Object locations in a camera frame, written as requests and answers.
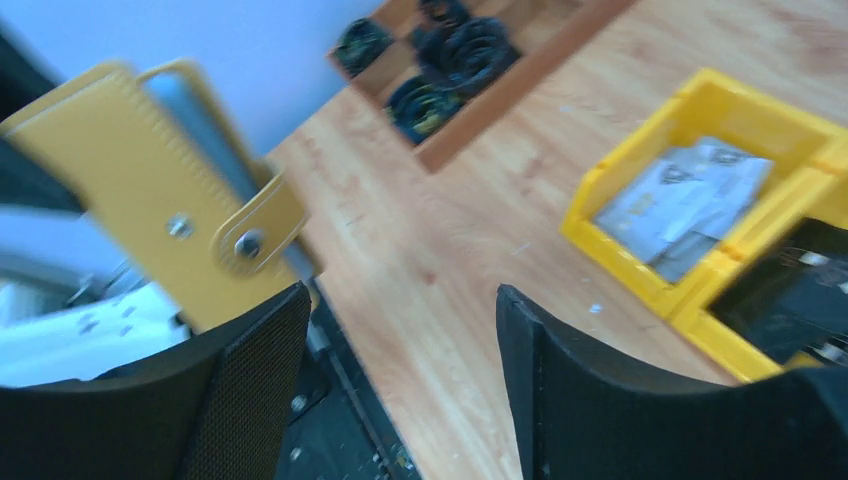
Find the yellow leather card holder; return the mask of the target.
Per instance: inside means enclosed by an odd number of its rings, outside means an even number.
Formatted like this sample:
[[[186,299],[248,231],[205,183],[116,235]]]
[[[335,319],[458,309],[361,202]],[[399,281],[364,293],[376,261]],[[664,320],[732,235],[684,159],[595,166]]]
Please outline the yellow leather card holder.
[[[146,90],[184,78],[256,191],[241,196]],[[196,332],[228,322],[299,279],[284,250],[308,213],[283,174],[254,159],[197,67],[144,73],[106,62],[11,115],[3,137],[30,154],[178,305]]]

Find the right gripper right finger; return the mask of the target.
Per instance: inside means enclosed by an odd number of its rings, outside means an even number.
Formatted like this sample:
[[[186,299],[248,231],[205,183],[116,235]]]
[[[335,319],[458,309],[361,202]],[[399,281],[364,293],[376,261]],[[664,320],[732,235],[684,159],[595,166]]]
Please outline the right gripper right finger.
[[[526,479],[847,475],[843,367],[722,386],[621,352],[507,284],[496,324]]]

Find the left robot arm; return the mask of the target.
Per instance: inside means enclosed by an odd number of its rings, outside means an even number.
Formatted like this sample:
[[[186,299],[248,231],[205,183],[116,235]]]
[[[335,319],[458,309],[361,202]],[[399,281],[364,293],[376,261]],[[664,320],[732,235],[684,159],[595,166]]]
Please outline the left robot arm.
[[[1,22],[1,121],[57,86]],[[1,208],[81,215],[58,180],[1,139]],[[104,298],[84,276],[1,248],[1,387],[92,380],[192,335],[154,286]]]

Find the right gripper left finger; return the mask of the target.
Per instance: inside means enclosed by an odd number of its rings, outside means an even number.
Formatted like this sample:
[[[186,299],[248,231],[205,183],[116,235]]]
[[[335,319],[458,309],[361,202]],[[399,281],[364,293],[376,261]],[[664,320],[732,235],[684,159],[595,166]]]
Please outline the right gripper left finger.
[[[270,479],[305,353],[308,288],[89,380],[1,391],[5,479]]]

